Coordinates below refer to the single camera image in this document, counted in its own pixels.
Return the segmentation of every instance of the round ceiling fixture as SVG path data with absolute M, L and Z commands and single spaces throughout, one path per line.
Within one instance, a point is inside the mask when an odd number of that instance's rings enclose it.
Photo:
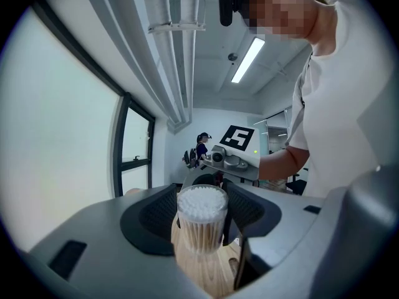
M 228 58 L 230 61 L 234 62 L 235 60 L 237 60 L 238 54 L 237 54 L 237 53 L 230 53 L 230 54 L 227 56 L 227 58 Z

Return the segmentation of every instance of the dark blue shirt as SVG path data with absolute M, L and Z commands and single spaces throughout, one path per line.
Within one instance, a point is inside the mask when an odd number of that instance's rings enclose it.
M 205 154 L 206 155 L 206 152 L 207 152 L 208 150 L 206 149 L 206 146 L 205 146 L 205 144 L 204 143 L 198 143 L 197 144 L 197 149 L 196 149 L 196 152 L 197 152 L 197 159 L 203 159 L 202 157 L 201 157 L 201 155 L 202 154 Z

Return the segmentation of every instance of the human neck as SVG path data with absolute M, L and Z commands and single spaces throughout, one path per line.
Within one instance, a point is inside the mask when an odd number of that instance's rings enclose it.
M 312 46 L 314 56 L 329 55 L 334 52 L 337 19 L 335 6 L 318 4 L 316 20 L 305 37 Z

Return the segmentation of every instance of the wooden table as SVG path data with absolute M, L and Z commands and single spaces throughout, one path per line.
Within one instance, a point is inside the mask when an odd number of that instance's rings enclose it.
M 171 241 L 175 246 L 176 261 L 180 268 L 212 297 L 219 298 L 232 293 L 234 275 L 229 259 L 239 260 L 240 247 L 233 242 L 211 255 L 193 254 L 186 248 L 176 221 L 177 215 L 172 225 Z

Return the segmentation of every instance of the person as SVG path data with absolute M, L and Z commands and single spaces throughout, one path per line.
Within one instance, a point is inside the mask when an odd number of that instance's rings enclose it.
M 386 113 L 381 105 L 394 87 L 397 50 L 366 0 L 331 5 L 323 0 L 237 0 L 233 8 L 257 33 L 305 39 L 312 47 L 302 82 L 294 87 L 289 142 L 286 149 L 261 158 L 260 179 L 288 178 L 309 159 L 303 195 L 326 197 L 397 159 L 392 113 L 397 103 L 392 100 Z M 384 114 L 394 129 L 378 143 L 375 128 L 382 127 L 377 121 Z
M 205 143 L 208 142 L 208 139 L 212 138 L 207 133 L 201 133 L 197 136 L 197 146 L 196 146 L 196 154 L 197 160 L 203 161 L 206 157 L 206 152 L 208 149 L 205 146 Z

